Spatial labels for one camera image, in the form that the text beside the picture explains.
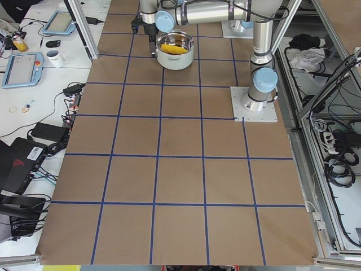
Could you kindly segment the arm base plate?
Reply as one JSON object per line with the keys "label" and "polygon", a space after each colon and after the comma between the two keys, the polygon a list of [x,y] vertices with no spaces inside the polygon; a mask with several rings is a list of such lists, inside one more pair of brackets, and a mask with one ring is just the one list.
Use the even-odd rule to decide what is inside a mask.
{"label": "arm base plate", "polygon": [[253,39],[254,23],[243,20],[223,21],[222,32],[224,38]]}
{"label": "arm base plate", "polygon": [[230,87],[234,121],[251,123],[276,123],[278,121],[272,94],[263,102],[256,102],[249,98],[248,87]]}

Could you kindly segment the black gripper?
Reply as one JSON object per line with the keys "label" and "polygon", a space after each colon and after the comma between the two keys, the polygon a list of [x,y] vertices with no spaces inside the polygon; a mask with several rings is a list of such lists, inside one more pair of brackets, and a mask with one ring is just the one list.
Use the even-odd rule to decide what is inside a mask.
{"label": "black gripper", "polygon": [[144,32],[148,35],[148,42],[149,42],[149,51],[152,58],[156,58],[156,34],[157,34],[157,27],[155,23],[144,24]]}

